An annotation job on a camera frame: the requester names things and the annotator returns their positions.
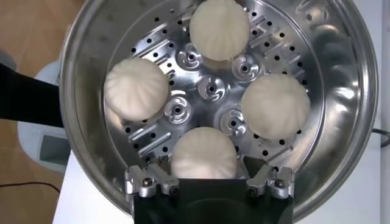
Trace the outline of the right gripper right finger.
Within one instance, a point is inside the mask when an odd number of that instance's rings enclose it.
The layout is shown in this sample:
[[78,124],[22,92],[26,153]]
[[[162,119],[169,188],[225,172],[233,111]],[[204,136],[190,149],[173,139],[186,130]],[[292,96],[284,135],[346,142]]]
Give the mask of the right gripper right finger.
[[250,197],[260,197],[269,191],[276,199],[294,197],[295,175],[289,167],[275,167],[265,160],[243,157],[243,164],[248,173],[246,189]]

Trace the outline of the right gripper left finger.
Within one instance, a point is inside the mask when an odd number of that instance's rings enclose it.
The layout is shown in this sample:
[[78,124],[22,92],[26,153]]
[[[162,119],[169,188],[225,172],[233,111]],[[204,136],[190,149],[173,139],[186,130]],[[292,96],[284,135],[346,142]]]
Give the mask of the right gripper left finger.
[[158,186],[164,195],[176,197],[180,194],[179,180],[170,174],[168,156],[154,158],[144,168],[130,166],[125,171],[126,195],[150,198],[156,195]]

